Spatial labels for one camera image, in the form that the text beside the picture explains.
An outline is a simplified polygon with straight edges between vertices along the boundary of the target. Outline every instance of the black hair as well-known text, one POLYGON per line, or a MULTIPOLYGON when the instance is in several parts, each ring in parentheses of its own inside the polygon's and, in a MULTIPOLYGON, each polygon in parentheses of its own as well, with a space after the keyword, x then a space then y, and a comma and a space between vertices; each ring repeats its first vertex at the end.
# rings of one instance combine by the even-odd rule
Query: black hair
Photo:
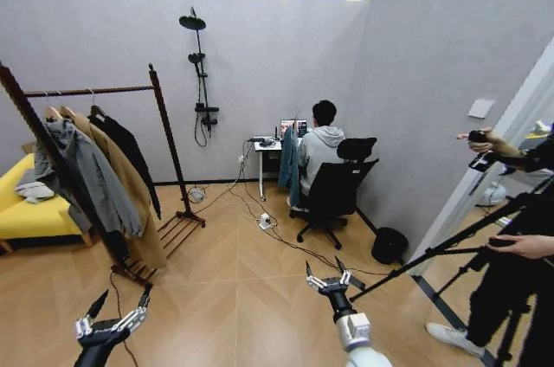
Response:
POLYGON ((312 113, 319 126, 329 126, 335 120, 337 108, 329 100, 321 100, 313 105, 312 113))

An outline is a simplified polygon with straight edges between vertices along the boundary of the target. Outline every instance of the coat hanger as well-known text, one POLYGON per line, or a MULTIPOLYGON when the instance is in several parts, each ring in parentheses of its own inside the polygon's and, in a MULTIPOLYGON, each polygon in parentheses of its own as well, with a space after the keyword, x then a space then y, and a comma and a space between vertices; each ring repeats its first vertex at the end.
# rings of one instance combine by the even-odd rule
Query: coat hanger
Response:
POLYGON ((90 88, 88 89, 88 91, 93 95, 93 104, 90 106, 90 115, 91 116, 100 116, 101 118, 105 119, 106 114, 104 113, 104 111, 94 103, 94 99, 95 99, 94 92, 90 88))
POLYGON ((73 120, 75 118, 75 113, 67 106, 60 106, 60 115, 66 119, 73 120))
POLYGON ((49 94, 47 92, 44 92, 44 94, 46 95, 46 101, 47 101, 46 108, 44 109, 44 118, 45 118, 45 120, 47 120, 49 122, 55 122, 56 120, 62 120, 63 117, 60 115, 60 112, 55 110, 55 108, 53 108, 52 106, 48 105, 49 94))

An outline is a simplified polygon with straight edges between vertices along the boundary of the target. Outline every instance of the gray jacket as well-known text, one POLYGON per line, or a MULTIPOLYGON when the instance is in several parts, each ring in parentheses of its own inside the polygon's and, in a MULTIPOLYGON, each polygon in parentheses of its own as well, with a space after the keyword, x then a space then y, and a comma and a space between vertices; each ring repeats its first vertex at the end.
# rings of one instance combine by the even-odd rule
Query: gray jacket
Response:
MULTIPOLYGON (((44 125, 66 159, 72 176, 89 195, 106 230, 142 235, 139 213, 100 148, 67 119, 44 125)), ((35 173, 37 180, 75 204, 71 193, 60 185, 40 144, 35 152, 35 173)))

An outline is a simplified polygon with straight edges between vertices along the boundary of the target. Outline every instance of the power strip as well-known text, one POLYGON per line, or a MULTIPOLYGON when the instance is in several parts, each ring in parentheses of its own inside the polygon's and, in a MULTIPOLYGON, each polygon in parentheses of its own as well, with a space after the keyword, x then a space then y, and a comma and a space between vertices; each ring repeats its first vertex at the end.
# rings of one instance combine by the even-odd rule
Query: power strip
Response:
POLYGON ((262 229, 263 231, 266 231, 267 229, 270 229, 274 226, 271 223, 271 217, 268 213, 263 213, 260 216, 260 219, 258 220, 258 226, 260 226, 260 229, 262 229))

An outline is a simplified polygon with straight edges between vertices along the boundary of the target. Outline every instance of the wooden floor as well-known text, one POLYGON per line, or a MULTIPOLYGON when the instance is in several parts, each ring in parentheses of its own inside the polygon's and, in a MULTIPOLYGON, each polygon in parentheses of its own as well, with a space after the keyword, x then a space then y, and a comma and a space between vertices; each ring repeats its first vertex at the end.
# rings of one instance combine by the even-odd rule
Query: wooden floor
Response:
MULTIPOLYGON (((491 208, 489 211, 496 210, 499 206, 491 208)), ((477 222, 485 215, 485 211, 480 208, 472 209, 456 231, 460 231, 470 226, 471 224, 477 222)), ((491 224, 484 229, 480 230, 474 237, 467 239, 466 241, 460 243, 459 248, 473 248, 485 245, 488 242, 488 238, 492 235, 496 235, 501 230, 501 227, 491 224)), ((459 254, 459 255, 447 255, 436 257, 425 272, 423 277, 425 280, 436 290, 441 289, 443 285, 447 283, 457 272, 458 268, 462 267, 473 257, 473 254, 459 254)), ((454 312, 462 319, 462 321, 467 324, 467 319, 469 316, 469 297, 471 293, 477 288, 480 284, 483 274, 485 273, 486 268, 481 272, 474 272, 472 270, 468 271, 466 274, 462 275, 449 289, 447 289, 442 298, 445 302, 454 310, 454 312)), ((534 303, 534 298, 529 300, 531 306, 534 303)), ((515 366, 519 359, 519 353, 529 329, 531 322, 531 314, 524 315, 522 321, 518 328, 518 333, 514 339, 512 354, 514 359, 512 362, 506 362, 505 366, 515 366)), ((499 345, 504 336, 506 330, 506 322, 502 325, 499 331, 494 335, 491 344, 487 347, 488 350, 496 356, 499 345)))
MULTIPOLYGON (((211 185, 204 207, 226 188, 211 185)), ((255 195, 257 185, 250 183, 255 195)), ((243 187, 234 190, 243 195, 243 187)), ((266 184, 267 208, 279 220, 276 229, 294 241, 303 227, 290 219, 286 194, 266 184)), ((164 218, 180 209, 176 187, 159 189, 164 218)), ((256 215, 261 209, 248 199, 256 215)), ((197 229, 156 274, 149 319, 128 339, 146 366, 318 366, 345 363, 332 309, 305 280, 309 260, 319 277, 335 274, 311 256, 293 250, 260 231, 242 200, 229 193, 206 209, 205 229, 197 229)), ((369 250, 374 235, 357 215, 337 230, 343 242, 338 256, 349 267, 387 272, 369 250)), ((320 232, 302 245, 332 258, 336 251, 320 232)), ((0 365, 72 366, 80 347, 73 322, 107 288, 101 313, 117 316, 109 284, 109 259, 102 244, 20 249, 0 257, 0 365)), ((360 274, 367 283, 380 279, 360 274)), ((119 276, 124 312, 138 303, 141 288, 119 276)), ((349 294, 356 291, 351 287, 349 294)), ((372 323, 375 348, 396 367, 471 367, 481 362, 463 351, 436 342, 425 331, 428 321, 446 323, 419 286, 403 275, 357 301, 372 323)), ((132 365, 122 345, 111 366, 132 365)))

